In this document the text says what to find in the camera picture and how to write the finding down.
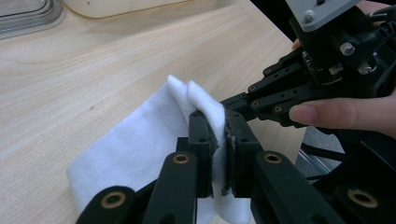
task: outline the fabric fold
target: fabric fold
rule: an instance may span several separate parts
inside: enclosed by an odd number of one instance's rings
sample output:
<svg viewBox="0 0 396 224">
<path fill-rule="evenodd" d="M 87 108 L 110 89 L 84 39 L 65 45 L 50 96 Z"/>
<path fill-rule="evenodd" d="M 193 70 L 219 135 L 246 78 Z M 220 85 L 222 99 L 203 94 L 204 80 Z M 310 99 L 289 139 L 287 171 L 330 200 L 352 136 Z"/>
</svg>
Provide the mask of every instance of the fabric fold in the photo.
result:
<svg viewBox="0 0 396 224">
<path fill-rule="evenodd" d="M 165 157 L 175 151 L 177 138 L 188 136 L 189 115 L 195 110 L 205 114 L 219 142 L 212 167 L 214 198 L 198 200 L 197 223 L 207 223 L 215 211 L 230 223 L 248 223 L 248 200 L 221 196 L 225 171 L 222 104 L 195 82 L 185 84 L 173 76 L 68 167 L 78 211 L 103 189 L 118 185 L 138 191 L 156 179 Z"/>
</svg>

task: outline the black cable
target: black cable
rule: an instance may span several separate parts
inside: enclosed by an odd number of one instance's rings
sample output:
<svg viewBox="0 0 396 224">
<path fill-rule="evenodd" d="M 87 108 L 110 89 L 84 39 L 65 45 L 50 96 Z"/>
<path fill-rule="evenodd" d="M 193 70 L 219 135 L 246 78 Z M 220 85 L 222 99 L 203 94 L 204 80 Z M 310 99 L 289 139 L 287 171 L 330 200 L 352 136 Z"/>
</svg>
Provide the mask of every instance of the black cable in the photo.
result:
<svg viewBox="0 0 396 224">
<path fill-rule="evenodd" d="M 333 161 L 343 161 L 347 157 L 344 153 L 335 152 L 319 147 L 312 147 L 305 143 L 301 144 L 301 150 L 304 151 L 306 154 L 326 158 Z"/>
</svg>

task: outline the wooden table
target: wooden table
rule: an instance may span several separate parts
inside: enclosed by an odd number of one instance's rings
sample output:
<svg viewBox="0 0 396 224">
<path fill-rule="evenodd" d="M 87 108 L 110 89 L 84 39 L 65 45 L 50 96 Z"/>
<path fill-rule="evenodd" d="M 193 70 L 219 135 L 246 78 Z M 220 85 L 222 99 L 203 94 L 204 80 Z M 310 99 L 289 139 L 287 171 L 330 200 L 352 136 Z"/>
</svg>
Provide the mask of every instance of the wooden table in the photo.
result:
<svg viewBox="0 0 396 224">
<path fill-rule="evenodd" d="M 291 43 L 248 0 L 193 0 L 100 20 L 64 8 L 48 30 L 0 41 L 1 223 L 74 223 L 66 167 L 169 74 L 216 99 L 246 91 Z M 295 160 L 304 129 L 250 122 Z"/>
</svg>

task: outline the bolt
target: bolt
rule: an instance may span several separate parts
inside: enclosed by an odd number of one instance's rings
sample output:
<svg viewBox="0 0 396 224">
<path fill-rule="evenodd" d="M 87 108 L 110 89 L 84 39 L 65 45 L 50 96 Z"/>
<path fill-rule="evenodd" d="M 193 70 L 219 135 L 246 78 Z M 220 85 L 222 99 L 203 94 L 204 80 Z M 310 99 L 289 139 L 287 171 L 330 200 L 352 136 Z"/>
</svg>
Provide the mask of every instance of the bolt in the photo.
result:
<svg viewBox="0 0 396 224">
<path fill-rule="evenodd" d="M 358 72 L 361 75 L 367 75 L 367 74 L 371 73 L 372 70 L 373 70 L 373 68 L 368 63 L 362 63 L 358 67 Z"/>
<path fill-rule="evenodd" d="M 343 70 L 344 70 L 344 67 L 340 63 L 336 64 L 335 66 L 333 66 L 331 68 L 329 68 L 329 72 L 330 72 L 330 74 L 332 74 L 332 76 L 335 76 L 335 75 L 339 74 Z"/>
<path fill-rule="evenodd" d="M 304 22 L 309 23 L 312 22 L 315 18 L 315 12 L 313 10 L 307 10 L 304 13 Z"/>
<path fill-rule="evenodd" d="M 340 46 L 340 50 L 345 56 L 350 56 L 355 52 L 355 47 L 349 42 L 346 42 Z"/>
</svg>

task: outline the transparent container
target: transparent container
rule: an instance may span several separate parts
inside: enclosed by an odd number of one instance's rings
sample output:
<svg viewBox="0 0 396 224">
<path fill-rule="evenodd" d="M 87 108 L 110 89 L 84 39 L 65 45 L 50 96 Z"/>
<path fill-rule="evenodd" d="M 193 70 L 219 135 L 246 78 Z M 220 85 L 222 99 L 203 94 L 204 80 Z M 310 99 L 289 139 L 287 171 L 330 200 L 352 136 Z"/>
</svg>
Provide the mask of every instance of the transparent container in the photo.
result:
<svg viewBox="0 0 396 224">
<path fill-rule="evenodd" d="M 49 28 L 61 15 L 59 0 L 0 0 L 0 39 Z"/>
</svg>

